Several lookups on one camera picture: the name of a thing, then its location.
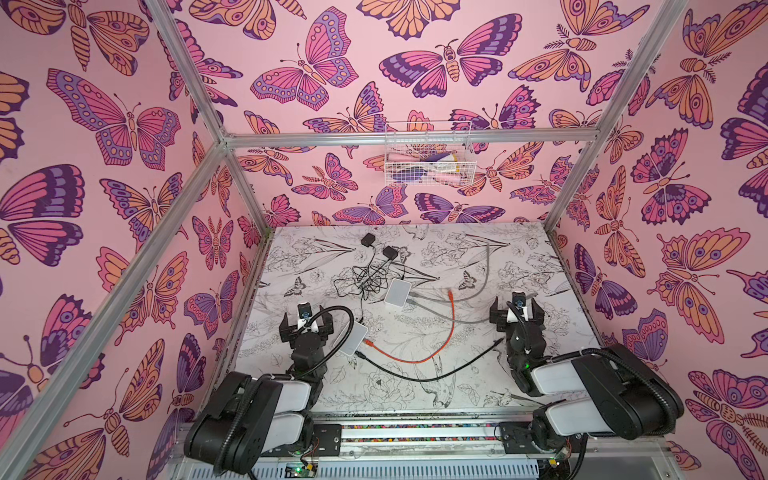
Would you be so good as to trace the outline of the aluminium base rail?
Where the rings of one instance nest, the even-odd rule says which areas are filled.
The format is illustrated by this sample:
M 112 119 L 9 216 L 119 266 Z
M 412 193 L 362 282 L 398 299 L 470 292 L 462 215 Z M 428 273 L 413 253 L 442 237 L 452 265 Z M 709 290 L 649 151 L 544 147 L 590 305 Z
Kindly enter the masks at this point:
M 575 436 L 559 450 L 535 447 L 523 415 L 318 418 L 305 457 L 263 454 L 255 479 L 677 479 L 665 441 Z

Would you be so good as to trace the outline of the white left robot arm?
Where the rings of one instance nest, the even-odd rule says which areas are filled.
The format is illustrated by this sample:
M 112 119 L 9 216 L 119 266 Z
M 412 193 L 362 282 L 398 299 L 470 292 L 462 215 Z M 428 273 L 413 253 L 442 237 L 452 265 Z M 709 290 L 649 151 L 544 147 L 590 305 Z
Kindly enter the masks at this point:
M 263 454 L 286 450 L 302 456 L 318 444 L 310 410 L 329 361 L 351 339 L 356 319 L 342 305 L 313 311 L 302 303 L 297 313 L 295 320 L 285 315 L 278 328 L 291 349 L 291 366 L 258 377 L 228 373 L 186 434 L 186 458 L 210 466 L 217 477 L 233 473 L 254 479 Z

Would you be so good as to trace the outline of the white network switch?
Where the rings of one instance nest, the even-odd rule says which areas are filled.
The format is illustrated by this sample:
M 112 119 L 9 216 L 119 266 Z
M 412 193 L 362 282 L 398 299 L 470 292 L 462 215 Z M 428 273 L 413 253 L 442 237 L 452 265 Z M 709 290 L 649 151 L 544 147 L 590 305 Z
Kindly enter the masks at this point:
M 368 328 L 359 322 L 355 322 L 352 328 L 352 332 L 347 339 L 341 343 L 339 352 L 343 355 L 351 357 L 360 348 L 360 345 L 366 339 L 368 334 Z
M 396 309 L 402 309 L 410 296 L 412 284 L 401 279 L 393 279 L 388 287 L 384 297 L 386 306 Z

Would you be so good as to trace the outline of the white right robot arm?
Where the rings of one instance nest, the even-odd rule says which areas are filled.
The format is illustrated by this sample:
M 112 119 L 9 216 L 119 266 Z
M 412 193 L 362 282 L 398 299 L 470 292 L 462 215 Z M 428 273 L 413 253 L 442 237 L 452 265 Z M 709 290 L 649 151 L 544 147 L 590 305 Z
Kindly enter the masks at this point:
M 579 434 L 635 440 L 675 430 L 684 415 L 681 398 L 634 353 L 617 344 L 548 355 L 544 320 L 542 307 L 520 292 L 489 308 L 489 322 L 504 335 L 506 368 L 523 394 L 578 396 L 538 408 L 515 435 L 553 451 Z

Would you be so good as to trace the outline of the black power adapter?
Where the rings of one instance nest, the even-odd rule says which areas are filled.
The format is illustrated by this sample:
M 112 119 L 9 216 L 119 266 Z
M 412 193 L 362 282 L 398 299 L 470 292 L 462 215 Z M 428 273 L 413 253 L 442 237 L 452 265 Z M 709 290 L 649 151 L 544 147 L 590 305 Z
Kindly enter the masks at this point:
M 398 251 L 396 248 L 392 247 L 392 246 L 386 246 L 386 247 L 385 247 L 385 248 L 382 250 L 382 254 L 383 254 L 383 255 L 384 255 L 384 256 L 385 256 L 385 257 L 386 257 L 388 260 L 395 260 L 395 259 L 398 257 L 398 255 L 399 255 L 399 251 Z
M 372 233 L 367 233 L 361 239 L 361 245 L 370 248 L 373 247 L 376 242 L 376 236 Z

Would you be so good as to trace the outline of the black power adapter left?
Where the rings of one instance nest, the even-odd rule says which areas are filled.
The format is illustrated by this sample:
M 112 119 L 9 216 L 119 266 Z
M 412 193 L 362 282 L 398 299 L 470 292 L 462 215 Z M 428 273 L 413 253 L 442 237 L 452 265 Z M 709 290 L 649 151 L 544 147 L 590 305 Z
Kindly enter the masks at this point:
M 370 248 L 373 247 L 376 242 L 376 236 L 372 233 L 367 233 L 361 239 L 361 245 Z

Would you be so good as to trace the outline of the black power adapter right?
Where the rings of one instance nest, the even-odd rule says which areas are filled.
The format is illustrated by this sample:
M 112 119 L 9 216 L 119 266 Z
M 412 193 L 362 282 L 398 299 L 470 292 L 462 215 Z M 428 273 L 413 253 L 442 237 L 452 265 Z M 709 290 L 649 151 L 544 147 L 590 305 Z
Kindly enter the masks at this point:
M 392 246 L 386 246 L 386 247 L 385 247 L 385 248 L 382 250 L 382 254 L 383 254 L 383 255 L 384 255 L 384 256 L 385 256 L 385 257 L 386 257 L 388 260 L 395 260 L 395 259 L 398 257 L 398 255 L 399 255 L 399 251 L 398 251 L 396 248 L 392 247 Z

